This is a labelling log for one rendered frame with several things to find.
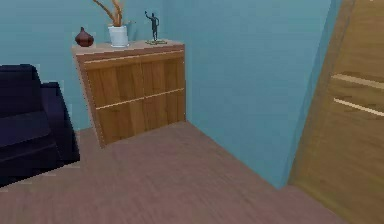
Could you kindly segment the dark figure statue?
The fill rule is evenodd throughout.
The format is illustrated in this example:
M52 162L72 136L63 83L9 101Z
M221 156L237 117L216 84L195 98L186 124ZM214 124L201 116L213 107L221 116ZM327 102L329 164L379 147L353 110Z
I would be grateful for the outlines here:
M147 41L147 44L157 45L157 44L166 44L166 41L158 39L158 26L160 25L160 20L155 16L154 13L148 15L145 13L147 19L151 21L151 29L152 29L152 39Z

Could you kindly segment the brown wooden cupboard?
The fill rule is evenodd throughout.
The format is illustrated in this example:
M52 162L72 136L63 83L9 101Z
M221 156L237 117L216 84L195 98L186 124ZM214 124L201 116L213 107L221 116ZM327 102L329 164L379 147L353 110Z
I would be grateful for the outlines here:
M97 43L72 55L101 147L186 119L183 43Z

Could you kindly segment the white pot with orange plant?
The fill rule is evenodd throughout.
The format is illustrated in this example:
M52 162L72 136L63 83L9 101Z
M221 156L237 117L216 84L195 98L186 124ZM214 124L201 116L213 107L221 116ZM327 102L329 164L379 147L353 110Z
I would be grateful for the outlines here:
M127 47L129 45L127 27L123 24L123 7L120 0L111 0L114 11L108 9L99 0L92 0L96 5L111 19L112 24L108 26L108 31L112 47Z

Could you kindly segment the dark red round vase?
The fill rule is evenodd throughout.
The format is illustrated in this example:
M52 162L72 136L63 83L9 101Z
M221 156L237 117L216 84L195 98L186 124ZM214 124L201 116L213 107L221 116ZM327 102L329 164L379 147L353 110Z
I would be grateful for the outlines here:
M75 41L81 47L90 47L94 43L94 37L81 27L80 32L75 37Z

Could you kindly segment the brown wooden room door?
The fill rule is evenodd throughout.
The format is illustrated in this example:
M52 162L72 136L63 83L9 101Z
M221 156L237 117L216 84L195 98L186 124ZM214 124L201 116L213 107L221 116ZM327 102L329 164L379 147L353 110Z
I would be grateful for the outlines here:
M384 0L341 0L290 183L350 224L384 224Z

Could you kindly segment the dark navy sofa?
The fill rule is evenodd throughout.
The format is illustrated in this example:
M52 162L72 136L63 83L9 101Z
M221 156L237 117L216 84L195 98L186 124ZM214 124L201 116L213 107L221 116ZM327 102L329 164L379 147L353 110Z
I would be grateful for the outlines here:
M0 187L79 160L60 85L33 65L0 65Z

